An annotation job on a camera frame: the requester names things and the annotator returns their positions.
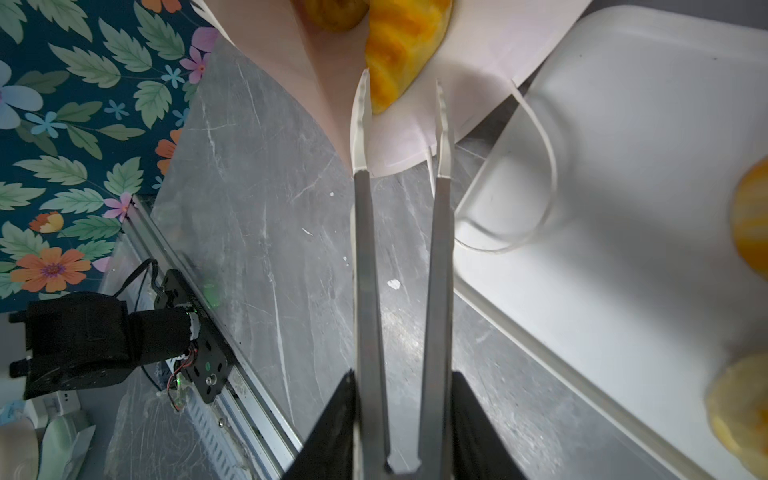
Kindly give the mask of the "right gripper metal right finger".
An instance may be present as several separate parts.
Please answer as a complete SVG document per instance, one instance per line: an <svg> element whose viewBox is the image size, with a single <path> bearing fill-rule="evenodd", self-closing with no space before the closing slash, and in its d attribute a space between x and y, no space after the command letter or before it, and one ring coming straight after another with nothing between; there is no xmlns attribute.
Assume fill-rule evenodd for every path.
<svg viewBox="0 0 768 480"><path fill-rule="evenodd" d="M418 436L420 479L452 477L451 362L454 213L450 205L453 129L441 84L436 85L434 205Z"/></svg>

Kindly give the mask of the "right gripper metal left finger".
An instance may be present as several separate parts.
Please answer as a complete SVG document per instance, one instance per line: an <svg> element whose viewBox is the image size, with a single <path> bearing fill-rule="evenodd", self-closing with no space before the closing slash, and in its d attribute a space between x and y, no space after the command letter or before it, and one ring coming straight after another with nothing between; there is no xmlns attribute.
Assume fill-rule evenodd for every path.
<svg viewBox="0 0 768 480"><path fill-rule="evenodd" d="M350 158L354 181L352 243L356 334L357 479L389 477L389 422L376 268L374 212L367 145L372 120L370 72L361 74L352 105Z"/></svg>

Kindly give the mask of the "round yellow fluted bread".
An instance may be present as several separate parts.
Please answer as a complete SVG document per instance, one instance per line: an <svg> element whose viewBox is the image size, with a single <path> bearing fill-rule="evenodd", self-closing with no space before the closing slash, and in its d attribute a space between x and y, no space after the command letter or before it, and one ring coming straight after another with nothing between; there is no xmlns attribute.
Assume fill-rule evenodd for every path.
<svg viewBox="0 0 768 480"><path fill-rule="evenodd" d="M757 479L766 479L767 354L726 367L710 385L705 406L718 441Z"/></svg>

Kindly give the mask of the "yellow striped croissant bread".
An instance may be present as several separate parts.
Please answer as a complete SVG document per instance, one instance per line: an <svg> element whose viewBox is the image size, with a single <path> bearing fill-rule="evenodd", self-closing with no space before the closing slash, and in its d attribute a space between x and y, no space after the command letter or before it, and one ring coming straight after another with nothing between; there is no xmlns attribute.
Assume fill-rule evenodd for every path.
<svg viewBox="0 0 768 480"><path fill-rule="evenodd" d="M752 166L735 188L730 206L730 228L741 259L767 278L767 158Z"/></svg>

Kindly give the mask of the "red white paper bag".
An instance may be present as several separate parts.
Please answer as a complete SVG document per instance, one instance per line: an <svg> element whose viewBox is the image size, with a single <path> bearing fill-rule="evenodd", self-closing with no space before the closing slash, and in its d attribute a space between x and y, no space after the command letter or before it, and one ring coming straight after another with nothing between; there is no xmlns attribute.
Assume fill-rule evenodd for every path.
<svg viewBox="0 0 768 480"><path fill-rule="evenodd" d="M519 87L586 9L583 1L453 1L446 35L404 94L372 108L370 178L404 171L436 151L436 85L455 143ZM364 70L369 10L346 32L312 23L303 1L198 1L202 18L277 81L322 128L352 171L350 123Z"/></svg>

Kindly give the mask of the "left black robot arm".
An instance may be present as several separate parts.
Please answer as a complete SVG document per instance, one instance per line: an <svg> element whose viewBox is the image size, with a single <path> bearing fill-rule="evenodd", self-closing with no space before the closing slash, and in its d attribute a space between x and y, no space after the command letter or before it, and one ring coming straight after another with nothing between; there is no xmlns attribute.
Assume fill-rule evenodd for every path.
<svg viewBox="0 0 768 480"><path fill-rule="evenodd" d="M199 331L183 307L130 313L126 301L95 292L33 301L9 323L23 328L24 356L6 366L24 381L26 400L119 384L138 367L190 353Z"/></svg>

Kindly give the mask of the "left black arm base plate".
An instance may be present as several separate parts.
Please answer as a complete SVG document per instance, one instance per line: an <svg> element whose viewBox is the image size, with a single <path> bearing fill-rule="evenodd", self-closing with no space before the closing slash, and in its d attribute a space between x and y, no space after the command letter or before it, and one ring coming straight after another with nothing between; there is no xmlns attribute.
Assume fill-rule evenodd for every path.
<svg viewBox="0 0 768 480"><path fill-rule="evenodd" d="M236 357L208 312L205 302L178 269L170 269L160 285L157 309L184 311L190 321L190 340L180 357L170 363L166 393L173 408L182 409L181 389L193 385L205 404L212 404L224 390Z"/></svg>

